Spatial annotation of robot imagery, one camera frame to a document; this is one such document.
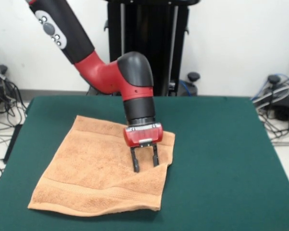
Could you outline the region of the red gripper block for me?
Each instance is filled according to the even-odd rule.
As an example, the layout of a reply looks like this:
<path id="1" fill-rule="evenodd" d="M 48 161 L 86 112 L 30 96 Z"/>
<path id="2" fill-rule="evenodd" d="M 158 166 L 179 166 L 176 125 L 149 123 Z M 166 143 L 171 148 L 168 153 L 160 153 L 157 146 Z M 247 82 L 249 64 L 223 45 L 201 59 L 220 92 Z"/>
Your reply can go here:
<path id="1" fill-rule="evenodd" d="M 154 167 L 159 165 L 157 144 L 163 139 L 163 127 L 161 123 L 153 123 L 143 126 L 130 126 L 124 128 L 124 139 L 127 145 L 130 147 L 133 170 L 139 173 L 139 163 L 136 157 L 135 150 L 147 143 L 153 143 L 153 165 Z"/>

